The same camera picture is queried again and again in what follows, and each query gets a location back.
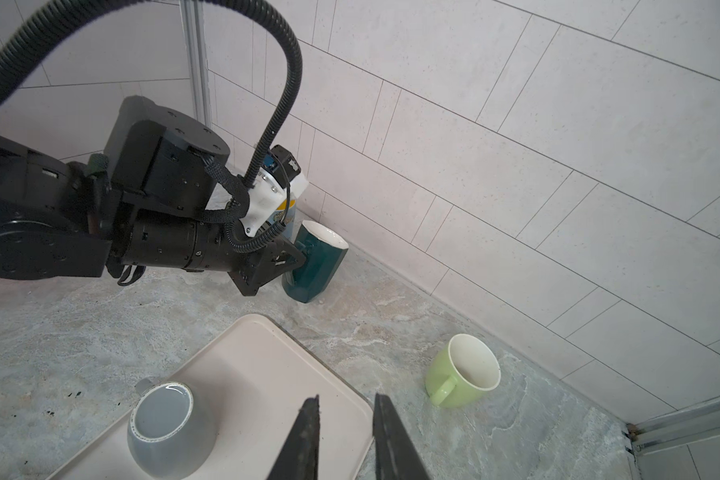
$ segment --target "mug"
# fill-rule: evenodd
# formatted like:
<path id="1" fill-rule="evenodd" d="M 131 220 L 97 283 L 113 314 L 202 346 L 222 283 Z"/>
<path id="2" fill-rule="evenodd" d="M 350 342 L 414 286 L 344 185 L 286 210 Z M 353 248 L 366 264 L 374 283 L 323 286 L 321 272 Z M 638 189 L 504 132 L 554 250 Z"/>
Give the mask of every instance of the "mug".
<path id="1" fill-rule="evenodd" d="M 349 244 L 336 232 L 311 220 L 304 220 L 293 242 L 306 263 L 282 275 L 282 289 L 302 303 L 308 303 L 328 286 Z"/>
<path id="2" fill-rule="evenodd" d="M 424 383 L 432 405 L 452 408 L 474 402 L 500 380 L 496 355 L 480 339 L 459 333 L 432 360 Z"/>
<path id="3" fill-rule="evenodd" d="M 128 422 L 128 449 L 154 478 L 179 480 L 197 470 L 216 443 L 216 423 L 207 402 L 184 383 L 149 389 Z"/>

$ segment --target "tile wall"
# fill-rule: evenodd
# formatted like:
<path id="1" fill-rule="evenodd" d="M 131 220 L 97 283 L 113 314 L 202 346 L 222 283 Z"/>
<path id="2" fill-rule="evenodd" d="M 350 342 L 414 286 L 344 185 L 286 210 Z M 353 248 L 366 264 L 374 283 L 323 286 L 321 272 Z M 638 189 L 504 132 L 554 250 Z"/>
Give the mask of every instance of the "tile wall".
<path id="1" fill-rule="evenodd" d="M 720 395 L 720 0 L 272 3 L 299 208 L 625 421 Z M 243 169 L 285 58 L 205 12 Z"/>
<path id="2" fill-rule="evenodd" d="M 46 0 L 0 0 L 0 48 Z M 63 161 L 102 150 L 125 96 L 194 117 L 178 2 L 106 15 L 53 51 L 2 106 L 0 135 Z"/>

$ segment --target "upside-down gray mug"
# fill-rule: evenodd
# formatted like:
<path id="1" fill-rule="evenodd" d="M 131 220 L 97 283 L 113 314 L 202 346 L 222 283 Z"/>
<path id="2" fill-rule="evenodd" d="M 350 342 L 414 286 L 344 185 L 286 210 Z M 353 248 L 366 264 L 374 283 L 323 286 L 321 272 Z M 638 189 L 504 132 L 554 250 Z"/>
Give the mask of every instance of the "upside-down gray mug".
<path id="1" fill-rule="evenodd" d="M 147 390 L 130 414 L 128 449 L 154 478 L 180 480 L 197 470 L 216 443 L 208 403 L 181 382 Z"/>

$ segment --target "gray marble countertop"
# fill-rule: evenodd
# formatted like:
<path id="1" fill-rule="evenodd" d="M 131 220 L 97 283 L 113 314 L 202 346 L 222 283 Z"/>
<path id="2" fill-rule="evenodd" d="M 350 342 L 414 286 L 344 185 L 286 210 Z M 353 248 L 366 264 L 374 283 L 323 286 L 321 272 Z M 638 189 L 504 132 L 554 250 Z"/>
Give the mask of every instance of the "gray marble countertop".
<path id="1" fill-rule="evenodd" d="M 227 274 L 150 268 L 108 276 L 0 280 L 0 479 L 45 478 L 240 316 L 258 312 L 365 398 L 392 398 L 432 479 L 631 478 L 621 424 L 364 254 L 346 255 L 314 302 L 278 280 L 242 297 Z M 423 388 L 455 333 L 486 341 L 499 388 L 460 409 Z M 374 478 L 373 449 L 359 478 Z"/>

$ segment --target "beige tray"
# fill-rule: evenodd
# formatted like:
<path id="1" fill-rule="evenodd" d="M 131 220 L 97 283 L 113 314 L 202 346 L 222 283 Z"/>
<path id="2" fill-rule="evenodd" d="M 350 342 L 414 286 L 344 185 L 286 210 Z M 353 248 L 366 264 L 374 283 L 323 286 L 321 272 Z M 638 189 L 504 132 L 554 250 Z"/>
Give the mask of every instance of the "beige tray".
<path id="1" fill-rule="evenodd" d="M 219 436 L 187 478 L 266 480 L 307 397 L 320 395 L 318 477 L 355 478 L 372 439 L 373 411 L 342 380 L 264 316 L 240 317 L 171 379 L 211 401 Z M 150 478 L 126 443 L 130 412 L 49 478 Z"/>

